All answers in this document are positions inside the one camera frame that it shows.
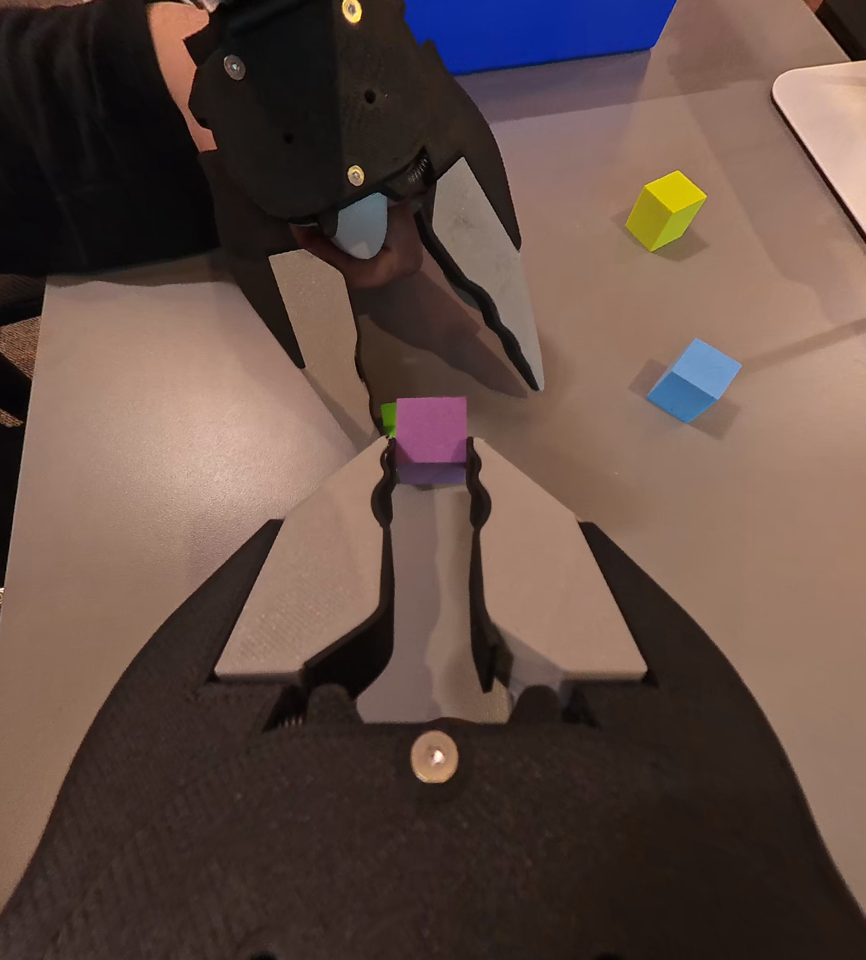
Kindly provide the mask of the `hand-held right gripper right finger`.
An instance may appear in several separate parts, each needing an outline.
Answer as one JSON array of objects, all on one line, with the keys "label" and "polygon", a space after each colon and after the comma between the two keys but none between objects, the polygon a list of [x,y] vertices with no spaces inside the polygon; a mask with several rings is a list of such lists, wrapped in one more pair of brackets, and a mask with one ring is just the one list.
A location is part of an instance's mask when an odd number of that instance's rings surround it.
[{"label": "hand-held right gripper right finger", "polygon": [[467,439],[471,650],[485,693],[638,683],[647,665],[576,515],[483,438]]}]

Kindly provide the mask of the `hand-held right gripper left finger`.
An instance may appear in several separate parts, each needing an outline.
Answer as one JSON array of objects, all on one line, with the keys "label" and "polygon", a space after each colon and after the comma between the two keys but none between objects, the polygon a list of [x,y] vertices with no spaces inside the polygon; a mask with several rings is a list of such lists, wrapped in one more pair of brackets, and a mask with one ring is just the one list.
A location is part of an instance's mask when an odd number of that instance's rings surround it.
[{"label": "hand-held right gripper left finger", "polygon": [[291,510],[215,667],[219,680],[270,681],[352,698],[393,647],[391,494],[395,443],[379,438]]}]

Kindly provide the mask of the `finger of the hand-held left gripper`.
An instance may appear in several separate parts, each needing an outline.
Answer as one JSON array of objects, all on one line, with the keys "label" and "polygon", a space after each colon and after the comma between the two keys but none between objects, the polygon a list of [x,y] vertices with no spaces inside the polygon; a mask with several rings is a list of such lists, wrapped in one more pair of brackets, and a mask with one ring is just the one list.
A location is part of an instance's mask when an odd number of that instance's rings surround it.
[{"label": "finger of the hand-held left gripper", "polygon": [[451,285],[473,301],[525,383],[542,392],[542,353],[520,252],[465,158],[438,180],[432,212],[421,208],[415,220]]},{"label": "finger of the hand-held left gripper", "polygon": [[[370,193],[340,209],[330,249],[367,264],[387,239],[389,205],[384,194]],[[305,248],[276,254],[270,262],[302,351],[304,376],[348,438],[375,439],[379,431],[343,275]]]}]

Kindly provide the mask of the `purple foam cube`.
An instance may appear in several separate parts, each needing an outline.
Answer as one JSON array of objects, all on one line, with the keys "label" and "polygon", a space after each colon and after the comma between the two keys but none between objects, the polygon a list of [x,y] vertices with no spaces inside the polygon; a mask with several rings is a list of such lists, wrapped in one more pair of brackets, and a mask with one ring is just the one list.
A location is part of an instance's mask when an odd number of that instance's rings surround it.
[{"label": "purple foam cube", "polygon": [[396,403],[398,480],[415,487],[465,482],[466,397],[409,397]]}]

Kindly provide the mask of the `yellow foam cube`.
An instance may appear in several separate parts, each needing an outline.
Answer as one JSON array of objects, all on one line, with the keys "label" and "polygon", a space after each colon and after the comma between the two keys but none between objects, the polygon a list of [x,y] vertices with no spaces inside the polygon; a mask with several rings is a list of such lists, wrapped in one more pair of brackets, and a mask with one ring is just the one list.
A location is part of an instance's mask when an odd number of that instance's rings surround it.
[{"label": "yellow foam cube", "polygon": [[681,171],[646,183],[625,223],[626,230],[654,253],[676,241],[695,219],[707,198]]}]

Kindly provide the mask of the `blue foam cube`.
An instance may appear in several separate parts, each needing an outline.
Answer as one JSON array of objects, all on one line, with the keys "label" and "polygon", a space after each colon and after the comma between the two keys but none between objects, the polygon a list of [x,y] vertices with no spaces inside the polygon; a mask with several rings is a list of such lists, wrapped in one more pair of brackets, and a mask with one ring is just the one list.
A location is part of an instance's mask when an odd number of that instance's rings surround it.
[{"label": "blue foam cube", "polygon": [[718,402],[742,364],[700,339],[694,339],[646,394],[655,407],[687,424]]}]

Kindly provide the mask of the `person's left hand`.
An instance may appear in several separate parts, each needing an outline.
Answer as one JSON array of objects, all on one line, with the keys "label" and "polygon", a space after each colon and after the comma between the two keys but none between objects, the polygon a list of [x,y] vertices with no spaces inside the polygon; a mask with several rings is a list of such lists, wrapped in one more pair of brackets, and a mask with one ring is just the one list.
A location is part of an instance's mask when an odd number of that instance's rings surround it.
[{"label": "person's left hand", "polygon": [[424,246],[415,223],[412,206],[399,203],[388,209],[385,242],[376,256],[355,258],[338,248],[316,226],[291,225],[295,243],[340,272],[352,289],[376,289],[417,273],[422,266]]}]

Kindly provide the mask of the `blue plastic bin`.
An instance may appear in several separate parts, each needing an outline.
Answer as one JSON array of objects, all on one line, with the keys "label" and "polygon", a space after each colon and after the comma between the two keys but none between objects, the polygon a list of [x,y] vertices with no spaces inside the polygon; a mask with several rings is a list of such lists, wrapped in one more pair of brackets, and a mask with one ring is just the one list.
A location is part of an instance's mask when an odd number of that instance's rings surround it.
[{"label": "blue plastic bin", "polygon": [[416,38],[466,75],[651,49],[675,1],[408,1]]}]

